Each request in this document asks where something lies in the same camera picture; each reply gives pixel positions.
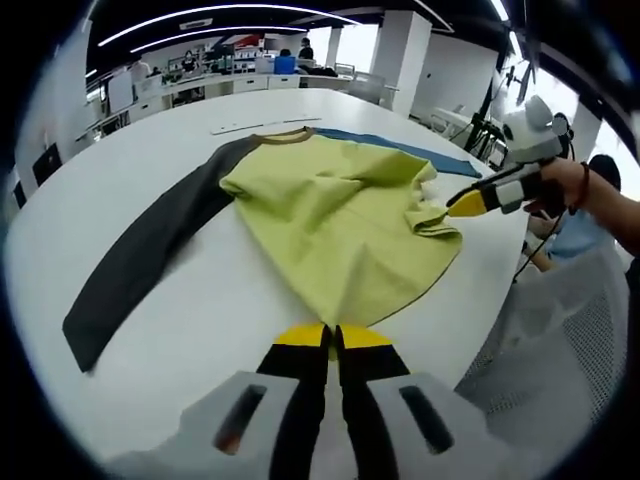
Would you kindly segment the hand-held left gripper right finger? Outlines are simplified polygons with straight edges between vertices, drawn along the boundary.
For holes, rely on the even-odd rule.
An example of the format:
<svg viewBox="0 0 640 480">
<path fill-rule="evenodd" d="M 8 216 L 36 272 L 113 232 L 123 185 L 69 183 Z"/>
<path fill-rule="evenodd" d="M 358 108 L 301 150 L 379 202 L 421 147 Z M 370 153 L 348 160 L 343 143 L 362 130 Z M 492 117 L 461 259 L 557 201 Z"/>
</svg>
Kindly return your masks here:
<svg viewBox="0 0 640 480">
<path fill-rule="evenodd" d="M 483 415 L 427 373 L 412 373 L 391 341 L 335 330 L 342 411 L 361 479 L 496 479 L 500 443 Z"/>
</svg>

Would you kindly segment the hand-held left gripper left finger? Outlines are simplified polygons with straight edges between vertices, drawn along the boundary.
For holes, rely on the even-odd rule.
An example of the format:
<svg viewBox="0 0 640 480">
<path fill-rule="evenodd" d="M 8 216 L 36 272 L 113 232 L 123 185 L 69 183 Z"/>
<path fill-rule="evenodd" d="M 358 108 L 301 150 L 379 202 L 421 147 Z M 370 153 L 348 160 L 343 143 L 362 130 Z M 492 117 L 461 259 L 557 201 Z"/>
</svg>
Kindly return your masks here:
<svg viewBox="0 0 640 480">
<path fill-rule="evenodd" d="M 186 408 L 156 447 L 113 458 L 112 479 L 306 479 L 325 412 L 331 331 L 291 327 L 253 372 Z"/>
</svg>

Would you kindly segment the person's right hand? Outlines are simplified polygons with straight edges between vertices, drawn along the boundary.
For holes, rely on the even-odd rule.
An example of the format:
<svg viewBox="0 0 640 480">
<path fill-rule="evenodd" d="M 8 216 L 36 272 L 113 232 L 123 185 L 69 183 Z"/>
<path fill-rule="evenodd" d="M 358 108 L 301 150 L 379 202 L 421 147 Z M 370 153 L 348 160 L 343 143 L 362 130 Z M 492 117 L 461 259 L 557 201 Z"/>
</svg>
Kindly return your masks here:
<svg viewBox="0 0 640 480">
<path fill-rule="evenodd" d="M 529 213 L 545 209 L 549 203 L 558 203 L 571 211 L 579 210 L 588 196 L 590 168 L 584 162 L 556 158 L 541 168 L 543 191 L 524 207 Z"/>
</svg>

